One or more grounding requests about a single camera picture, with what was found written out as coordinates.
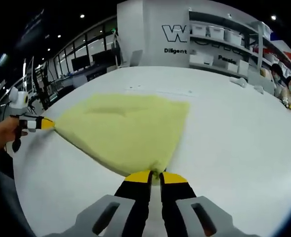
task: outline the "human hand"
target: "human hand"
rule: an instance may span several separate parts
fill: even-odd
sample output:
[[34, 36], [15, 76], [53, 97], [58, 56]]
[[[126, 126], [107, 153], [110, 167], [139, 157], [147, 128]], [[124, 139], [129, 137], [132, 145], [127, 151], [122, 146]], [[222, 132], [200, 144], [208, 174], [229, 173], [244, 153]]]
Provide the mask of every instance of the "human hand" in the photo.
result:
[[[0, 149], [5, 146], [7, 142], [14, 141], [16, 138], [15, 129], [19, 125], [19, 119], [7, 117], [0, 122]], [[21, 136], [26, 136], [27, 132], [22, 132]]]

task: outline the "black ceiling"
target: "black ceiling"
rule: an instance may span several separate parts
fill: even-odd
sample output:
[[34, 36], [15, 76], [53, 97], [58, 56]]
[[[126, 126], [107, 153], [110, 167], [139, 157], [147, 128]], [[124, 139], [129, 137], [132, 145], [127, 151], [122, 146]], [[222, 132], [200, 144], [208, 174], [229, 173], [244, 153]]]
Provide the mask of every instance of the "black ceiling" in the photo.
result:
[[[0, 1], [0, 56], [9, 55], [9, 62], [0, 68], [0, 81], [21, 76], [24, 57], [36, 56], [37, 62], [55, 55], [65, 44], [91, 25], [116, 14], [119, 1], [65, 1], [51, 0], [39, 2]], [[219, 0], [265, 22], [291, 48], [291, 2], [272, 4], [271, 1]], [[20, 51], [16, 44], [24, 33], [28, 22], [44, 9], [43, 26], [40, 37], [28, 45], [27, 51]], [[270, 16], [277, 15], [277, 21]]]

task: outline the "yellow towel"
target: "yellow towel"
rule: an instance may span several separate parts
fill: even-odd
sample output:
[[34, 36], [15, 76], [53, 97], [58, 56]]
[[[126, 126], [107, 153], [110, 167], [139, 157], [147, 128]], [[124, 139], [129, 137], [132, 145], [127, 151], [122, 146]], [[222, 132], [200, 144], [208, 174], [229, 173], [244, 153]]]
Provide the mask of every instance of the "yellow towel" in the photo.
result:
[[56, 131], [108, 168], [162, 172], [181, 136], [189, 105], [158, 96], [94, 95], [67, 110]]

